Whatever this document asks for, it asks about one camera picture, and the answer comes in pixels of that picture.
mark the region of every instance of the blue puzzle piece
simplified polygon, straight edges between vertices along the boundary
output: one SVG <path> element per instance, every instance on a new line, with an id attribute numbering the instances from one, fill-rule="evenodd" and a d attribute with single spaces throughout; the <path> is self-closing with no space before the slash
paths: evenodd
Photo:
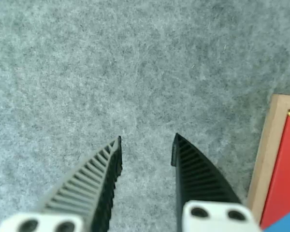
<path id="1" fill-rule="evenodd" d="M 264 230 L 265 232 L 290 232 L 290 213 Z"/>

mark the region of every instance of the screw hole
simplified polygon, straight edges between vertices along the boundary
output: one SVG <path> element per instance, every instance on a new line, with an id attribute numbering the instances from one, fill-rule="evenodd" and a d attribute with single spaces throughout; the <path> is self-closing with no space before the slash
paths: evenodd
<path id="1" fill-rule="evenodd" d="M 33 232 L 38 227 L 38 221 L 35 219 L 27 220 L 21 224 L 18 232 Z"/>
<path id="2" fill-rule="evenodd" d="M 246 220 L 245 216 L 236 210 L 229 211 L 228 216 L 229 216 L 229 218 L 234 219 L 234 220 L 238 220 L 238 221 L 245 221 Z"/>
<path id="3" fill-rule="evenodd" d="M 74 231 L 74 224 L 72 222 L 63 222 L 61 223 L 57 229 L 56 229 L 56 232 L 73 232 Z"/>
<path id="4" fill-rule="evenodd" d="M 202 208 L 198 208 L 198 207 L 195 207 L 191 210 L 191 214 L 196 216 L 196 217 L 199 217 L 199 218 L 207 218 L 208 217 L 208 213 L 202 209 Z"/>

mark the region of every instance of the ribbed gripper pad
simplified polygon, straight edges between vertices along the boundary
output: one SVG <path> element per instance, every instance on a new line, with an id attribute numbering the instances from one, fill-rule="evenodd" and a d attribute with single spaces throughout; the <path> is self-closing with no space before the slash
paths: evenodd
<path id="1" fill-rule="evenodd" d="M 121 170 L 118 137 L 66 174 L 40 203 L 38 211 L 80 215 L 87 229 L 105 232 L 109 228 L 115 182 Z"/>
<path id="2" fill-rule="evenodd" d="M 190 200 L 240 203 L 212 162 L 179 134 L 174 139 L 171 164 L 176 166 L 178 232 L 181 231 L 183 206 Z"/>

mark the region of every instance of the carpet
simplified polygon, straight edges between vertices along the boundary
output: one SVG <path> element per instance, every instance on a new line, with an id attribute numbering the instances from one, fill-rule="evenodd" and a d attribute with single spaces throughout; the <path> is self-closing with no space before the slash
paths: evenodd
<path id="1" fill-rule="evenodd" d="M 175 232 L 176 132 L 245 202 L 290 0 L 0 1 L 0 222 L 122 136 L 111 232 Z"/>

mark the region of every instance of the red puzzle piece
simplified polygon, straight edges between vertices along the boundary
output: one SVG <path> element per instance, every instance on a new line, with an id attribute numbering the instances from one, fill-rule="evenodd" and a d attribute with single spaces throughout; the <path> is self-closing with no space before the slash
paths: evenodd
<path id="1" fill-rule="evenodd" d="M 290 116 L 287 116 L 267 194 L 261 228 L 265 229 L 290 212 Z"/>

